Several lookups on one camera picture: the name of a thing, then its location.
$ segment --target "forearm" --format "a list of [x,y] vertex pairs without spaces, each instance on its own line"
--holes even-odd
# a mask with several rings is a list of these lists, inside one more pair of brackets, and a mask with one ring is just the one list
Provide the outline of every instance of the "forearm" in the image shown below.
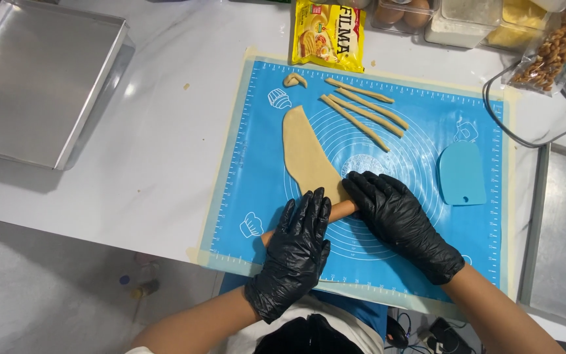
[[241,286],[148,326],[132,347],[145,346],[154,354],[207,353],[224,338],[259,320]]
[[470,265],[441,287],[467,316],[490,353],[565,354],[525,311]]

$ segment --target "white marble countertop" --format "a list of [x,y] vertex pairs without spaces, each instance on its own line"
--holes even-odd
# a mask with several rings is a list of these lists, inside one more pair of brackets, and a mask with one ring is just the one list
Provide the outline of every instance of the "white marble countertop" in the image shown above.
[[[73,169],[0,159],[0,221],[188,262],[186,250],[197,245],[208,210],[245,49],[287,55],[291,7],[228,0],[61,5],[126,18],[137,52]],[[428,44],[369,23],[364,65],[374,61],[373,70],[481,87],[516,60],[485,47]],[[527,140],[546,141],[566,130],[561,95],[524,92],[516,112],[515,131]],[[566,146],[566,137],[558,143]],[[518,147],[517,265],[536,160],[535,150]],[[566,340],[566,332],[552,331]]]

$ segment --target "aluminum baking tray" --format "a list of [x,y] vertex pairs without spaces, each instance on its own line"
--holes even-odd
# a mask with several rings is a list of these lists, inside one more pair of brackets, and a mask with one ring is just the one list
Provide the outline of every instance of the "aluminum baking tray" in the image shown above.
[[0,157],[53,169],[70,167],[69,157],[99,93],[107,91],[118,53],[124,43],[131,44],[127,32],[122,18],[3,0]]
[[566,147],[541,148],[537,170],[519,302],[566,326]]

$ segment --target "plastic bag of walnuts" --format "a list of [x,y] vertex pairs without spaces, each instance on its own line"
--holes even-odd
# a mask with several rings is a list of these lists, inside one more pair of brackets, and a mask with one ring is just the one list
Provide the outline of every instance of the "plastic bag of walnuts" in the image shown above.
[[566,82],[566,9],[559,15],[551,17],[546,35],[532,41],[504,84],[547,96],[560,91]]

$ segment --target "black glove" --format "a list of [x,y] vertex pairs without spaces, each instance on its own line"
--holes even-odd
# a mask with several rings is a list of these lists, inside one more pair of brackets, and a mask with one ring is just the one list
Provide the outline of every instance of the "black glove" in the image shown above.
[[331,213],[331,200],[324,195],[324,188],[308,191],[296,213],[294,199],[287,202],[263,270],[244,287],[246,299],[268,325],[318,285],[331,250],[323,240]]
[[361,219],[380,240],[420,269],[434,285],[447,284],[464,258],[436,232],[412,192],[385,174],[352,171],[342,181]]

